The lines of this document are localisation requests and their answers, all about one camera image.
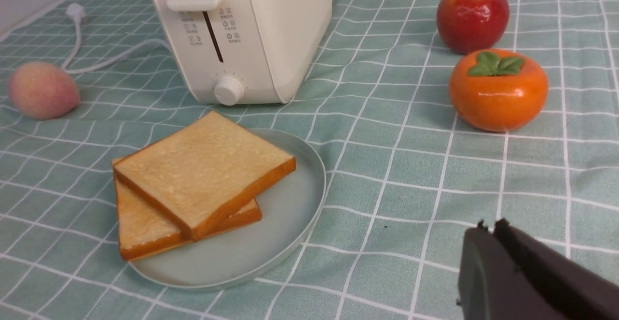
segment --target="persimmon leaf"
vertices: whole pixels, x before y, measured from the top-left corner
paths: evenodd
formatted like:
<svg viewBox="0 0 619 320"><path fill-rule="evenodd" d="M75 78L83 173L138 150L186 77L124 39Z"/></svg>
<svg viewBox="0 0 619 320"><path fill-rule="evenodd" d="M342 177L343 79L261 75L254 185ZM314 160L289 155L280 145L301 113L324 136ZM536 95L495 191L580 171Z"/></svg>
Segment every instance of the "persimmon leaf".
<svg viewBox="0 0 619 320"><path fill-rule="evenodd" d="M499 70L498 73L496 74L497 76L502 76L502 75L517 75L518 73L520 73L520 69L516 66L508 66L505 67L502 70Z"/></svg>
<svg viewBox="0 0 619 320"><path fill-rule="evenodd" d="M524 59L516 56L504 57L498 65L499 74L517 75L520 73L520 68L524 65Z"/></svg>
<svg viewBox="0 0 619 320"><path fill-rule="evenodd" d="M486 65L489 69L492 70L498 67L501 61L501 57L494 52L482 51L477 54L475 60L477 60L477 64Z"/></svg>
<svg viewBox="0 0 619 320"><path fill-rule="evenodd" d="M484 64L471 66L468 71L469 76L492 76L493 73L489 67Z"/></svg>

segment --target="bread crust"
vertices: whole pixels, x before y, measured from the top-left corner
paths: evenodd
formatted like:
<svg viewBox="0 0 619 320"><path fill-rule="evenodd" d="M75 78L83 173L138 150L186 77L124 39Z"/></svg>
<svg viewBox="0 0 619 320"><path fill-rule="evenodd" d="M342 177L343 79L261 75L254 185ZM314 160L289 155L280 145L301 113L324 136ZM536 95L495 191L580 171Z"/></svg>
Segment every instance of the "bread crust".
<svg viewBox="0 0 619 320"><path fill-rule="evenodd" d="M241 227L256 223L262 218L263 213L256 206L255 208L247 210L242 214L234 215L233 217L226 219L221 223L221 225L215 228L213 232L205 236L203 239L212 238L219 234L237 230ZM123 248L119 245L119 249L121 258L127 262L132 262L149 258L150 256L154 256L156 254L161 254L162 252L166 252L176 247L181 247L182 245L186 245L188 243L192 243L192 240L184 238L183 235L178 232L160 239L149 241L143 245L137 245L136 247Z"/></svg>
<svg viewBox="0 0 619 320"><path fill-rule="evenodd" d="M113 159L112 166L122 159L123 157L118 157L116 159ZM126 203L126 201L130 201L131 199L121 195L121 192L119 191L120 186L124 185L126 188L127 186L119 182L116 172L113 172L113 181L115 183L115 192L117 196L117 217L120 221L121 207L122 205L131 205L131 203ZM249 208L241 211L241 209L244 208L246 205L249 206ZM223 219L221 223L219 223L217 227L215 227L215 229L212 230L212 232L210 232L209 234L206 234L202 239L211 238L219 234L227 233L227 232L239 229L241 227L248 226L252 223L256 223L260 221L262 218L263 218L263 213L260 210L260 207L258 203L256 202L256 199L252 198L249 201L247 201L244 205L242 205L239 210L237 210L236 212L233 212L232 214L228 215L228 217ZM148 258L155 254L161 254L162 252L165 252L175 247L180 247L181 245L185 245L187 243L192 242L191 239L186 238L179 231L179 232L174 232L173 234L169 234L168 236L161 237L159 239L154 239L152 241L146 242L141 245L136 245L133 247L124 247L121 244L121 235L120 235L121 233L122 231L119 230L119 235L118 235L119 253L120 253L121 258L127 262Z"/></svg>
<svg viewBox="0 0 619 320"><path fill-rule="evenodd" d="M277 166L277 168L273 168L267 172L263 177L251 183L247 188L245 188L245 190L237 194L234 198L219 206L219 208L217 208L212 215L204 219L199 225L197 225L197 227L193 228L192 239L197 241L210 234L210 232L212 232L219 223L226 219L226 217L229 217L239 211L252 198L257 197L257 195L276 184L277 181L283 179L286 175L294 172L294 170L296 170L296 159L292 157L285 163Z"/></svg>
<svg viewBox="0 0 619 320"><path fill-rule="evenodd" d="M166 138L153 142L145 146L142 150L145 150L153 145L156 145L160 142L163 142ZM131 158L135 156L140 151L132 153L131 155L126 156L121 159L117 164L122 164L124 161L131 161ZM138 194L148 205L151 205L155 210L161 212L166 218L169 219L172 223L174 223L181 231L181 234L192 240L199 241L210 234L210 232L214 231L217 225L222 223L224 219L229 217L230 215L238 212L244 205L246 205L251 199L254 199L257 195L261 194L267 188L270 188L272 185L276 184L278 181L286 177L286 175L294 172L296 170L296 159L294 156L290 155L290 158L284 163L280 164L276 168L269 170L262 177L256 179L253 183L250 183L244 190L242 190L239 194L235 195L232 199L229 199L226 203L223 203L218 208L214 210L212 215L206 217L203 221L192 227L186 223L181 217L177 216L174 212L172 212L166 205L157 200L153 195L149 194L146 190L140 188L135 182L133 182L129 177L125 176L121 172L118 172L116 166L113 166L113 172L115 176L121 181L124 185L126 185L130 190Z"/></svg>

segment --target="plate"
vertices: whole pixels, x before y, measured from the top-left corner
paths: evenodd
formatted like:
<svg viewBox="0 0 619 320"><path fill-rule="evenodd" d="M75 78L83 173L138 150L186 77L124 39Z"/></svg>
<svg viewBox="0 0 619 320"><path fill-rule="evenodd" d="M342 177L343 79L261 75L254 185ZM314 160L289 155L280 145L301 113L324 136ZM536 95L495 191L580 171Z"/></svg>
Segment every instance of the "plate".
<svg viewBox="0 0 619 320"><path fill-rule="evenodd" d="M323 160L294 135L249 130L296 157L296 170L256 197L263 219L130 262L137 273L176 289L227 289L266 273L307 237L323 209L327 182Z"/></svg>

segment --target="tablecloth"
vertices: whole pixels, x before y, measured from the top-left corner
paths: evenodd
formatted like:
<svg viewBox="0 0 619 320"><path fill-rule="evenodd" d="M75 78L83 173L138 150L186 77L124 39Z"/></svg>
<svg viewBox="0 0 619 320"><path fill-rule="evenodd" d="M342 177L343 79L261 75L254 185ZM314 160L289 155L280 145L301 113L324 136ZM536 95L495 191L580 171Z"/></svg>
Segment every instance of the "tablecloth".
<svg viewBox="0 0 619 320"><path fill-rule="evenodd" d="M439 0L333 0L333 18L293 102L201 106L171 54L149 47L74 76L82 104L44 122L7 97L20 64L60 65L64 14L86 8L71 68L164 35L151 0L67 0L0 43L0 318L3 320L461 319L462 235L505 217L619 283L619 0L509 0L496 45L543 65L550 95L511 133L459 119ZM283 263L215 292L149 282L118 254L114 157L215 109L298 135L328 175L324 211Z"/></svg>

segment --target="white toaster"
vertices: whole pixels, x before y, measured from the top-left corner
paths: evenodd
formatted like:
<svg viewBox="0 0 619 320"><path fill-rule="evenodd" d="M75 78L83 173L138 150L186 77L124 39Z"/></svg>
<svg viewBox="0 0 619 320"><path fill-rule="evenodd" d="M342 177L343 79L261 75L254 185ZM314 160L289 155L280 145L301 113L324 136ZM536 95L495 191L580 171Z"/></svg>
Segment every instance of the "white toaster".
<svg viewBox="0 0 619 320"><path fill-rule="evenodd" d="M329 21L331 0L153 0L199 103L285 103Z"/></svg>

